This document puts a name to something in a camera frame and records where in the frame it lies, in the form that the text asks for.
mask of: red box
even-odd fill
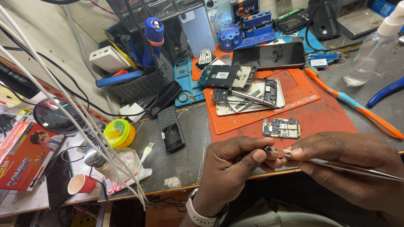
[[[0,145],[0,189],[32,191],[64,135],[17,123]]]

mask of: red paper cup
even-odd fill
[[[90,179],[89,176],[82,173],[78,173],[72,177],[67,186],[67,191],[70,195],[74,195],[78,192],[80,193],[90,193],[94,190],[97,182]]]

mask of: crj logo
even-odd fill
[[[253,10],[253,9],[254,9],[254,5],[249,6],[247,8],[241,7],[240,9],[237,10],[236,15],[240,17],[240,16],[244,15],[246,12]]]

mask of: hand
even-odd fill
[[[266,172],[281,168],[278,155],[262,150],[268,145],[274,145],[272,138],[246,136],[210,144],[201,186],[192,200],[195,211],[202,216],[215,216],[226,203],[237,198],[245,181],[258,166]]]
[[[397,149],[377,134],[320,132],[295,142],[290,155],[294,160],[282,159],[284,166],[298,166],[317,183],[357,206],[391,215],[403,210],[403,182],[338,171],[304,161],[313,158],[339,160],[403,178],[404,164]]]

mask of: metal lid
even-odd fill
[[[87,145],[88,146],[86,146],[86,155],[84,155],[84,163],[88,166],[96,168],[103,166],[107,160],[89,144]],[[105,154],[104,150],[101,149],[100,146],[98,146],[98,149],[100,149],[101,152]]]

